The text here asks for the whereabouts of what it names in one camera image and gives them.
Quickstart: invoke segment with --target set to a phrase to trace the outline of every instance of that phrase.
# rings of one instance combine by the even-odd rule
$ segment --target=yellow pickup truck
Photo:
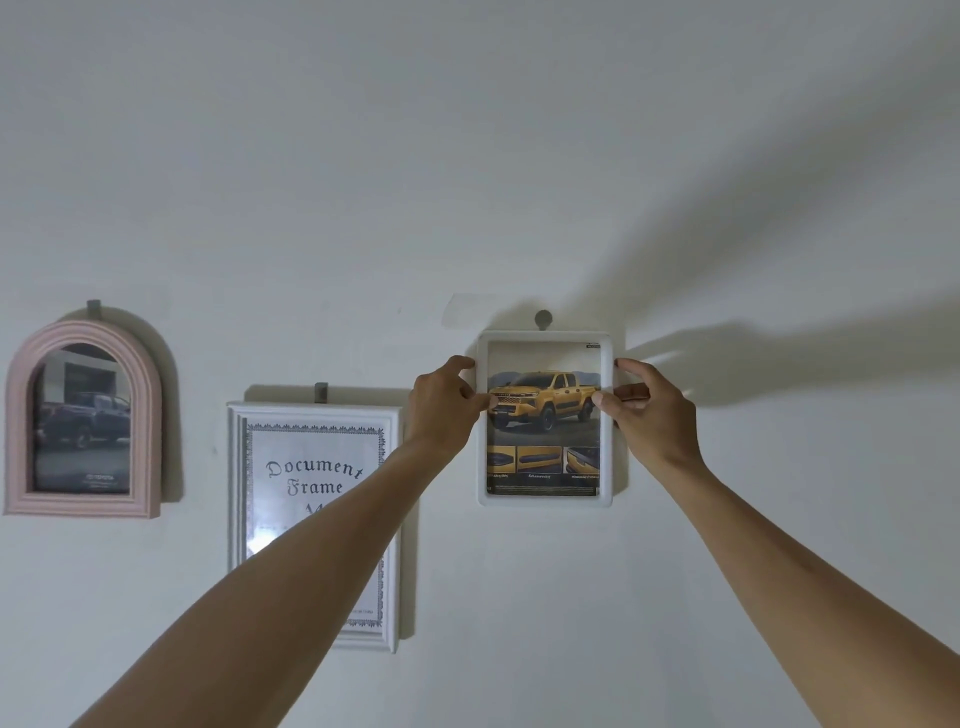
[[[510,423],[533,423],[549,432],[566,417],[584,423],[593,412],[590,395],[596,391],[597,387],[577,381],[573,372],[527,372],[490,390],[497,398],[491,413],[493,426],[504,429]]]

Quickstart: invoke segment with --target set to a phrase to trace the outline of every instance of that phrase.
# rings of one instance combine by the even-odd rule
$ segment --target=car advertisement
[[[596,496],[600,347],[574,342],[495,341],[488,391],[487,493]]]

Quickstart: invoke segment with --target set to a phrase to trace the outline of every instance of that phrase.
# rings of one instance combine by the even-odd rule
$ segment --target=photo of pickup truck
[[[566,418],[584,423],[593,414],[590,396],[596,391],[595,386],[581,384],[574,372],[527,372],[490,390],[497,398],[492,423],[498,429],[528,423],[541,432]]]
[[[119,397],[81,392],[69,404],[44,403],[39,410],[39,434],[48,445],[87,449],[94,440],[130,437],[130,403]]]

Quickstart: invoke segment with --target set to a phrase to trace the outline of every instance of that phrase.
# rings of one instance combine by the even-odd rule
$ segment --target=small thumbnail image
[[[600,448],[564,448],[564,472],[571,475],[599,475]]]
[[[520,446],[516,449],[518,473],[562,473],[564,449],[547,446]]]
[[[508,445],[487,446],[488,473],[516,473],[516,448]]]

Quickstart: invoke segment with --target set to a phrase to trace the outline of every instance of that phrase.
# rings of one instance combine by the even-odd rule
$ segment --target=glass pane
[[[130,382],[102,349],[50,352],[34,384],[34,482],[43,493],[130,492]]]

